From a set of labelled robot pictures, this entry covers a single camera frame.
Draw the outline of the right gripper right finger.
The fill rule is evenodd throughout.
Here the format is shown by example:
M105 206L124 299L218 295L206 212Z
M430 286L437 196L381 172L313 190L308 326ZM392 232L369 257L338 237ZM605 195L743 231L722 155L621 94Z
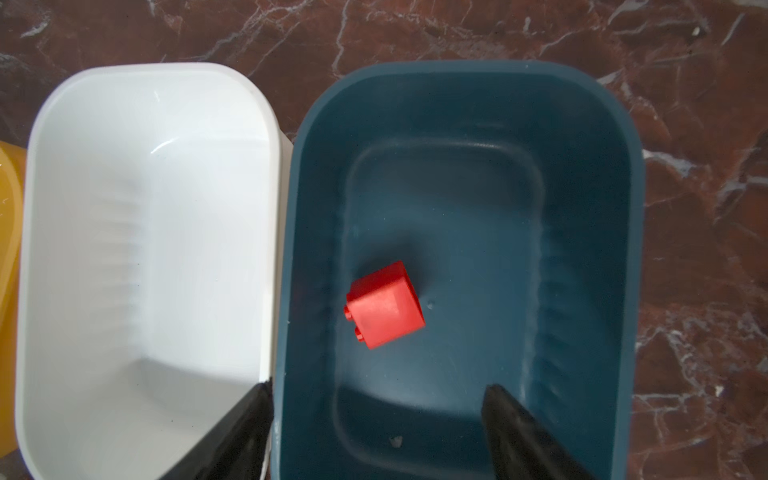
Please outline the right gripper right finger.
M497 479L595 479L501 385L485 389L481 419Z

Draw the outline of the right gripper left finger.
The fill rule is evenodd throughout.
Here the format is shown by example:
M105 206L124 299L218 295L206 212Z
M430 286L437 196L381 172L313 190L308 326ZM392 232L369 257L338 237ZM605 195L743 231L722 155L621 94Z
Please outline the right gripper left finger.
M162 480L259 480L274 419L273 384L259 383Z

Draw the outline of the red cube lego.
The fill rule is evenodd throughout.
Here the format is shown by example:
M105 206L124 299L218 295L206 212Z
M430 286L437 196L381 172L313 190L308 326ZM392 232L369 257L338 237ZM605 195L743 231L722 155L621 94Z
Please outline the red cube lego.
M402 261L355 280L346 294L345 318L359 342L378 348L425 327L415 289Z

